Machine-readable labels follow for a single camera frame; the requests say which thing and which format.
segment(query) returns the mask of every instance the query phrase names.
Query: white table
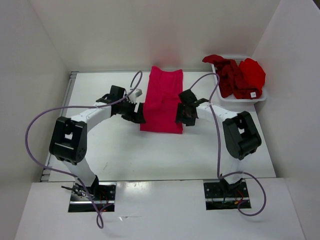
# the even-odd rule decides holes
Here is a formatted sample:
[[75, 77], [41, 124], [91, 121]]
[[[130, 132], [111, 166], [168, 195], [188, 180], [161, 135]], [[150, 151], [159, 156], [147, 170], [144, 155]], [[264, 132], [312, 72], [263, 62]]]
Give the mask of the white table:
[[[237, 209], [206, 210], [202, 180], [118, 182], [114, 212], [68, 213], [71, 182], [33, 183], [15, 240], [304, 240], [286, 183], [261, 179], [267, 202], [258, 216]], [[263, 204], [261, 189], [246, 180], [253, 213]]]
[[[207, 72], [184, 72], [183, 89]], [[139, 86], [144, 102], [150, 72], [143, 72]], [[135, 72], [78, 73], [73, 89], [69, 91], [69, 105], [93, 105], [109, 93], [111, 85], [129, 89]], [[214, 77], [202, 79], [192, 90], [199, 98], [209, 98], [214, 88]], [[213, 102], [230, 111], [248, 111], [260, 133], [262, 145], [255, 154], [247, 156], [246, 171], [258, 178], [274, 178], [275, 171], [264, 140], [254, 105], [248, 103], [223, 104], [216, 94]], [[66, 116], [80, 113], [68, 109]], [[228, 153], [222, 126], [222, 168], [234, 161]], [[196, 126], [184, 127], [183, 134], [163, 134], [140, 131], [140, 126], [123, 120], [119, 115], [100, 123], [88, 133], [86, 159], [100, 181], [196, 180], [215, 179], [217, 172], [216, 127], [201, 119]], [[68, 171], [64, 164], [50, 157], [50, 164]], [[51, 172], [50, 182], [73, 181], [70, 176]]]

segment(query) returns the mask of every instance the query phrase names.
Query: bright red cloth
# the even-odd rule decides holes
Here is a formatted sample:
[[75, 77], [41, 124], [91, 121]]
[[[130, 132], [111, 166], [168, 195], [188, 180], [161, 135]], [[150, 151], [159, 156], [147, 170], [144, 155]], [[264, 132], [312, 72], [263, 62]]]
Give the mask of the bright red cloth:
[[246, 58], [240, 62], [239, 68], [244, 80], [248, 84], [255, 86], [260, 95], [262, 95], [262, 87], [265, 85], [266, 73], [259, 63], [251, 58]]
[[181, 69], [169, 72], [152, 67], [143, 105], [145, 123], [140, 124], [140, 131], [182, 134], [182, 123], [175, 122], [182, 82]]
[[261, 93], [254, 85], [247, 83], [240, 68], [233, 59], [224, 59], [219, 55], [206, 56], [202, 62], [211, 63], [220, 76], [219, 88], [223, 98], [233, 94], [237, 99], [260, 98]]

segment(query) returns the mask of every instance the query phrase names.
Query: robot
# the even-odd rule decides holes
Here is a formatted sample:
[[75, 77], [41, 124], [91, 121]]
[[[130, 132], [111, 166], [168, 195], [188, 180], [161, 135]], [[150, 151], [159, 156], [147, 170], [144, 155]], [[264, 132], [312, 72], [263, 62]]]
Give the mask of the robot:
[[[135, 89], [128, 98], [117, 104], [99, 108], [99, 106], [122, 99], [125, 93], [125, 88], [113, 85], [108, 94], [96, 100], [94, 104], [96, 108], [85, 110], [72, 117], [61, 116], [55, 123], [49, 152], [62, 161], [72, 174], [83, 181], [94, 200], [101, 197], [105, 186], [99, 184], [98, 176], [91, 171], [85, 157], [88, 132], [114, 115], [121, 115], [124, 120], [135, 124], [146, 122], [143, 114], [144, 104], [139, 103], [137, 106], [136, 103], [137, 98], [142, 95], [140, 89]], [[222, 121], [226, 148], [234, 160], [238, 162], [234, 165], [237, 169], [229, 169], [229, 173], [239, 171], [245, 156], [253, 154], [261, 145], [260, 135], [248, 112], [228, 111], [209, 103], [205, 98], [197, 99], [191, 89], [180, 93], [179, 98], [181, 103], [177, 106], [175, 122], [186, 126], [194, 126], [196, 119], [204, 119], [214, 123], [210, 105], [214, 108], [214, 112]], [[241, 180], [240, 176], [220, 179], [221, 189], [225, 193], [232, 191], [241, 183]], [[86, 194], [78, 179], [75, 179], [75, 185], [70, 190], [77, 195], [85, 196]]]

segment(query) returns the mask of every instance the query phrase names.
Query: cable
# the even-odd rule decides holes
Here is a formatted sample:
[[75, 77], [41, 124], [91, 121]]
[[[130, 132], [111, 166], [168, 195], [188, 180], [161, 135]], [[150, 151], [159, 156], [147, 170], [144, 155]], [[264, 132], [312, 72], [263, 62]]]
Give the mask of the cable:
[[25, 136], [24, 136], [24, 144], [25, 144], [25, 148], [26, 148], [26, 151], [27, 153], [29, 154], [30, 158], [36, 163], [38, 164], [40, 167], [44, 168], [44, 169], [48, 169], [48, 170], [51, 170], [51, 171], [54, 171], [54, 172], [58, 172], [58, 173], [61, 173], [61, 174], [66, 174], [66, 175], [69, 175], [69, 176], [72, 176], [74, 177], [75, 179], [77, 179], [80, 184], [83, 186], [83, 189], [85, 191], [85, 193], [87, 194], [89, 200], [91, 201], [92, 205], [93, 205], [93, 208], [94, 210], [96, 211], [97, 213], [97, 216], [96, 216], [96, 224], [97, 226], [100, 228], [100, 229], [103, 229], [104, 228], [104, 220], [102, 218], [102, 215], [101, 215], [101, 212], [98, 210], [97, 208], [97, 205], [95, 204], [93, 198], [91, 197], [86, 185], [84, 184], [84, 182], [75, 174], [73, 173], [70, 173], [70, 172], [67, 172], [67, 171], [62, 171], [62, 170], [59, 170], [59, 169], [55, 169], [55, 168], [52, 168], [52, 167], [49, 167], [49, 166], [46, 166], [44, 164], [42, 164], [41, 162], [39, 162], [34, 156], [33, 154], [31, 153], [30, 151], [30, 148], [29, 148], [29, 143], [28, 143], [28, 136], [29, 136], [29, 131], [30, 131], [30, 128], [31, 126], [35, 123], [35, 121], [40, 118], [41, 116], [49, 113], [49, 112], [52, 112], [52, 111], [55, 111], [55, 110], [61, 110], [61, 109], [95, 109], [95, 108], [105, 108], [105, 107], [109, 107], [109, 106], [112, 106], [112, 105], [115, 105], [115, 104], [118, 104], [120, 103], [121, 101], [125, 100], [127, 97], [129, 97], [135, 90], [136, 88], [138, 87], [138, 85], [140, 84], [141, 82], [141, 79], [142, 79], [142, 71], [138, 71], [133, 79], [132, 79], [132, 82], [136, 79], [137, 75], [140, 74], [140, 78], [137, 82], [137, 84], [134, 86], [134, 88], [128, 93], [128, 95], [125, 95], [123, 98], [117, 100], [117, 101], [114, 101], [112, 103], [109, 103], [109, 104], [105, 104], [105, 105], [100, 105], [100, 106], [78, 106], [78, 105], [75, 105], [75, 106], [59, 106], [59, 107], [53, 107], [53, 108], [50, 108], [48, 110], [45, 110], [41, 113], [39, 113], [28, 125], [28, 127], [26, 128], [26, 131], [25, 131]]
[[249, 217], [253, 217], [253, 216], [256, 216], [258, 214], [260, 214], [266, 207], [266, 204], [267, 204], [267, 195], [266, 195], [266, 191], [264, 189], [264, 187], [261, 185], [261, 183], [259, 182], [259, 180], [253, 176], [252, 174], [248, 173], [248, 172], [242, 172], [242, 171], [234, 171], [234, 172], [230, 172], [226, 175], [220, 175], [220, 165], [221, 165], [221, 135], [220, 135], [220, 129], [219, 129], [219, 126], [218, 126], [218, 119], [217, 119], [217, 116], [215, 114], [215, 111], [214, 111], [214, 108], [212, 107], [212, 97], [214, 95], [214, 93], [216, 92], [218, 86], [219, 86], [219, 83], [220, 83], [220, 76], [214, 72], [211, 72], [211, 73], [207, 73], [203, 76], [201, 76], [198, 80], [196, 80], [194, 82], [194, 84], [190, 87], [190, 89], [197, 83], [199, 82], [202, 78], [206, 77], [206, 76], [209, 76], [209, 75], [215, 75], [217, 77], [217, 83], [209, 97], [209, 107], [210, 107], [210, 110], [212, 112], [212, 115], [213, 115], [213, 119], [214, 119], [214, 123], [215, 123], [215, 128], [216, 128], [216, 134], [217, 134], [217, 139], [218, 139], [218, 154], [217, 154], [217, 170], [216, 170], [216, 176], [219, 180], [221, 179], [224, 179], [228, 176], [231, 176], [231, 175], [235, 175], [235, 174], [245, 174], [245, 175], [248, 175], [250, 176], [251, 178], [253, 178], [256, 183], [260, 186], [261, 190], [262, 190], [262, 193], [263, 193], [263, 205], [261, 207], [261, 209], [255, 213], [252, 213], [252, 214], [249, 214], [249, 213], [245, 213], [243, 211], [240, 210], [240, 206], [241, 204], [245, 203], [245, 202], [248, 202], [248, 200], [243, 200], [241, 201], [238, 205], [237, 205], [237, 208], [239, 210], [239, 212], [245, 216], [249, 216]]

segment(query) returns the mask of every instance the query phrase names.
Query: pile of clothes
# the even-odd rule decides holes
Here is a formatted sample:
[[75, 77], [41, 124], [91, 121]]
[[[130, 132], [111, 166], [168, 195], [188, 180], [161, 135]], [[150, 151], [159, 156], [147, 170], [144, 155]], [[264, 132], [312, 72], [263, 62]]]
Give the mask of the pile of clothes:
[[215, 72], [220, 76], [219, 88], [223, 98], [231, 94], [237, 99], [261, 97], [266, 73], [256, 61], [247, 58], [238, 66], [235, 60], [219, 55], [206, 56], [202, 61], [215, 66]]

